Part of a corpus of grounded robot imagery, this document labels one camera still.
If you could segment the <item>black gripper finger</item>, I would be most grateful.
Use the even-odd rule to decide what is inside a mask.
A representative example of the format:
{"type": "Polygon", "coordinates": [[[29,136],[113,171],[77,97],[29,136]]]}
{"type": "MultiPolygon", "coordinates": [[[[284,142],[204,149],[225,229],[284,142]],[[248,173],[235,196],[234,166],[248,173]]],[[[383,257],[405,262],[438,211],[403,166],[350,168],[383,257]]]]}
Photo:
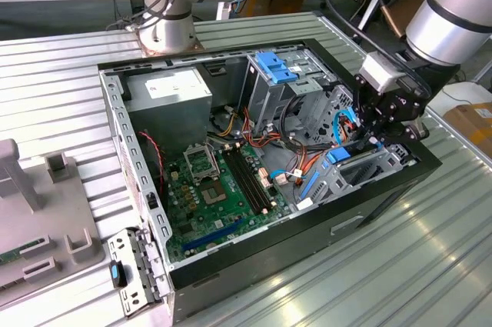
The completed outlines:
{"type": "Polygon", "coordinates": [[[429,135],[428,128],[421,121],[388,123],[372,131],[369,142],[374,145],[401,145],[426,139],[429,135]]]}
{"type": "Polygon", "coordinates": [[[359,74],[355,75],[354,110],[359,118],[360,126],[354,135],[356,140],[363,139],[371,131],[374,121],[373,105],[374,89],[359,74]]]}

